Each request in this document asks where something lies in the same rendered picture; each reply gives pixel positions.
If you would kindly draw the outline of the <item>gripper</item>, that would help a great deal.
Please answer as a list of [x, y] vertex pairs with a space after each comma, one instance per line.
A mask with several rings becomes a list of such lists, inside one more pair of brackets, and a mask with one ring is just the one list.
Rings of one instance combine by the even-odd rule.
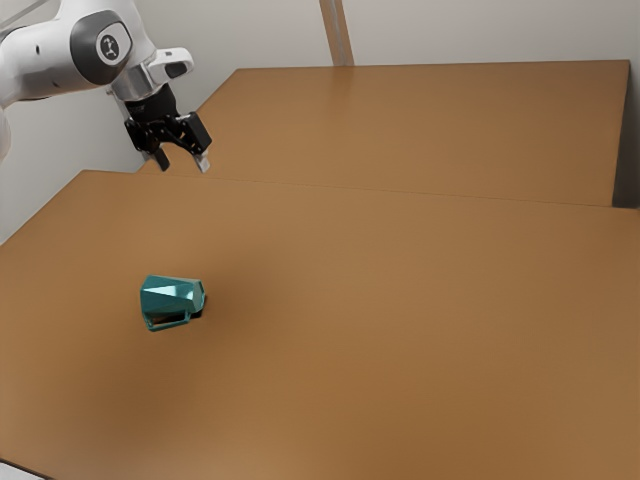
[[179, 113], [168, 84], [145, 99], [126, 102], [125, 108], [129, 114], [125, 128], [134, 147], [153, 153], [162, 172], [169, 169], [169, 159], [160, 147], [161, 143], [173, 143], [187, 151], [201, 173], [209, 170], [208, 148], [212, 137], [196, 112]]

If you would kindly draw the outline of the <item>teal faceted mug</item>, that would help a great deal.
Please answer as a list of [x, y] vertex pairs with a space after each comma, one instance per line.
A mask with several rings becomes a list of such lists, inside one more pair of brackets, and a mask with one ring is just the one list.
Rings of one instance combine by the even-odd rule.
[[175, 328], [199, 318], [206, 293], [199, 279], [149, 275], [139, 291], [142, 318], [150, 332]]

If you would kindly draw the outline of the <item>brown wall post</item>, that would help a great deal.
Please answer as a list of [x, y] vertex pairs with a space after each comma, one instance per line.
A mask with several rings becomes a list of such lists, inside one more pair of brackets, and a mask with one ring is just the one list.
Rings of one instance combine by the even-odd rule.
[[354, 66], [343, 0], [319, 0], [319, 6], [333, 65]]

